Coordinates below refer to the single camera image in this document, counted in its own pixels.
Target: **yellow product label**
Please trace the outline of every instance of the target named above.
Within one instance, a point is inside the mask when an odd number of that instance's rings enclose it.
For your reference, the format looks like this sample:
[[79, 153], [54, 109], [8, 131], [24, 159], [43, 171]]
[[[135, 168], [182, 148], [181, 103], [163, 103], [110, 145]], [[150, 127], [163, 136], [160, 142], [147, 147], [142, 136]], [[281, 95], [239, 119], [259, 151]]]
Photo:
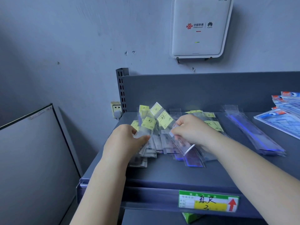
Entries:
[[148, 111], [148, 110], [149, 110], [148, 106], [140, 105], [140, 107], [139, 107], [139, 113], [142, 111]]
[[199, 113], [199, 112], [203, 112], [202, 110], [191, 110], [191, 111], [187, 111], [187, 114], [192, 114], [192, 113]]
[[139, 122], [137, 120], [134, 120], [132, 123], [131, 123], [131, 126], [133, 128], [135, 128], [137, 131], [139, 131], [140, 127], [139, 127]]
[[218, 127], [218, 129], [219, 129], [218, 131], [224, 132], [224, 130], [222, 129], [222, 127], [218, 121], [213, 121], [213, 123]]
[[202, 209], [202, 210], [210, 210], [210, 211], [227, 211], [227, 204], [225, 203], [214, 203], [214, 202], [199, 202], [195, 201], [194, 205], [195, 209]]
[[150, 130], [153, 130], [154, 126], [155, 126], [155, 123], [156, 123], [155, 119], [152, 119], [150, 117], [146, 117], [145, 120], [142, 123], [142, 126], [145, 127], [145, 128], [148, 128]]
[[204, 121], [206, 124], [208, 124], [210, 127], [212, 127], [213, 129], [215, 129], [216, 131], [220, 131], [218, 126], [216, 126], [216, 124], [213, 121]]
[[215, 117], [216, 117], [215, 114], [214, 114], [213, 112], [204, 112], [204, 115], [205, 115], [206, 117], [210, 117], [210, 118], [215, 118]]
[[166, 129], [168, 125], [174, 120], [165, 110], [157, 118], [159, 124]]
[[153, 115], [156, 115], [157, 112], [160, 111], [160, 109], [162, 109], [161, 105], [159, 105], [159, 103], [156, 103], [156, 104], [151, 108], [150, 111], [151, 111], [151, 113], [152, 113]]

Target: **left hand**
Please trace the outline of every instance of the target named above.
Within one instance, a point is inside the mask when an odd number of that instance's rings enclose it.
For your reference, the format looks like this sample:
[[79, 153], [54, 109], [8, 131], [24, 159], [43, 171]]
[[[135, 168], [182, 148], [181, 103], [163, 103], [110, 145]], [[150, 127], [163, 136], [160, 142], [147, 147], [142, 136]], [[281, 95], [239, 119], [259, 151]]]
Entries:
[[149, 135], [134, 138], [132, 134], [136, 132], [131, 125], [120, 125], [115, 128], [104, 145], [102, 159], [108, 163], [127, 167], [129, 160], [150, 139]]

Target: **right hand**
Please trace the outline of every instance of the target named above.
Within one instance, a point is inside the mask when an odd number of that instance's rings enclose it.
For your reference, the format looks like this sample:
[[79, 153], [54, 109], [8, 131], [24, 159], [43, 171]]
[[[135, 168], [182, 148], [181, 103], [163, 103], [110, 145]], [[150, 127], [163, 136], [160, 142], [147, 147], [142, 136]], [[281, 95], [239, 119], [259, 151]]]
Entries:
[[174, 135], [180, 135], [191, 144], [208, 147], [210, 142], [220, 135], [216, 130], [194, 115], [181, 116], [176, 124], [178, 127], [172, 129]]

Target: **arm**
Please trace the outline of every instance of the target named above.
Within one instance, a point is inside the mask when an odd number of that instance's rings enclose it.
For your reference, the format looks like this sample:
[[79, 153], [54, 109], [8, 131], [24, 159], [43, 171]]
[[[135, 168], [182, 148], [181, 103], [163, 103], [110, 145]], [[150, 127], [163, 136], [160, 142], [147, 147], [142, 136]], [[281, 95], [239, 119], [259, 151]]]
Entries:
[[136, 130], [120, 125], [107, 139], [84, 196], [70, 225], [117, 224], [125, 185], [126, 168], [131, 157], [150, 136], [133, 138]]
[[178, 119], [178, 134], [213, 153], [269, 225], [300, 221], [300, 181], [193, 115]]

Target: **green box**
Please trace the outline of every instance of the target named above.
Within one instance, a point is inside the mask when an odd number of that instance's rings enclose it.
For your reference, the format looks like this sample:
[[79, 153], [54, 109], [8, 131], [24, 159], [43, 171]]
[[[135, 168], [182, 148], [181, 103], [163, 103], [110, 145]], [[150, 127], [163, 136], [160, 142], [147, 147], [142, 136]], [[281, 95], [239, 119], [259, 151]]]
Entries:
[[196, 221], [197, 219], [201, 218], [204, 215], [201, 214], [193, 214], [193, 213], [187, 213], [187, 212], [183, 212], [183, 217], [185, 218], [187, 224], [190, 224], [194, 221]]

